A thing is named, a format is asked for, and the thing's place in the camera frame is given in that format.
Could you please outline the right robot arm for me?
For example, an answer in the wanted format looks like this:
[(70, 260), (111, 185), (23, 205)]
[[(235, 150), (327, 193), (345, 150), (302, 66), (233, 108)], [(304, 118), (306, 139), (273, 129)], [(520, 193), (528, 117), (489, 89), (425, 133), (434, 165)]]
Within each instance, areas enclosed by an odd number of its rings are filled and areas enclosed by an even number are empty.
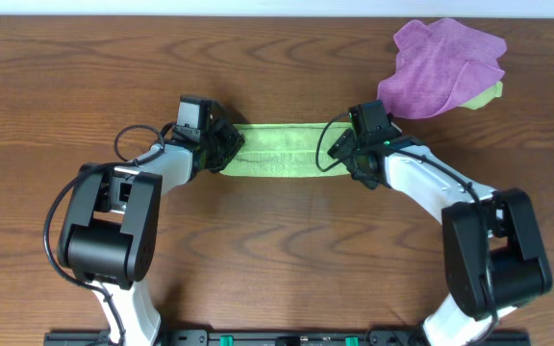
[(550, 264), (530, 197), (476, 183), (411, 136), (365, 145), (346, 130), (329, 157), (373, 189), (417, 202), (440, 224), (449, 294), (421, 328), (426, 345), (481, 345), (500, 319), (548, 293)]

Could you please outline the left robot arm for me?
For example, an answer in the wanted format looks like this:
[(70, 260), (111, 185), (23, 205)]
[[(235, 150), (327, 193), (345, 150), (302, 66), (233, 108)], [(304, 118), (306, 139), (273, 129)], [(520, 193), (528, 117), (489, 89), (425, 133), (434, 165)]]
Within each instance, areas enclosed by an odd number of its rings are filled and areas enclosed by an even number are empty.
[(92, 291), (110, 325), (107, 345), (152, 345), (162, 318), (145, 277), (154, 257), (161, 199), (202, 170), (223, 170), (244, 144), (218, 119), (195, 128), (166, 124), (132, 159), (84, 164), (58, 194), (70, 198), (58, 245), (45, 252), (65, 280)]

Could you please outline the green microfiber cloth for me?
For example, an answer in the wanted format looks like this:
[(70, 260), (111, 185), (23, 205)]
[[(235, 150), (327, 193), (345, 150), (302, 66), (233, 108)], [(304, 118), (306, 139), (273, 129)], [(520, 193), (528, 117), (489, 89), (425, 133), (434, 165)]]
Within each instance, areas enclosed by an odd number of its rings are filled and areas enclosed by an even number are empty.
[(244, 144), (221, 171), (223, 175), (252, 178), (314, 178), (346, 175), (340, 164), (327, 172), (334, 160), (328, 149), (350, 128), (345, 122), (237, 124)]

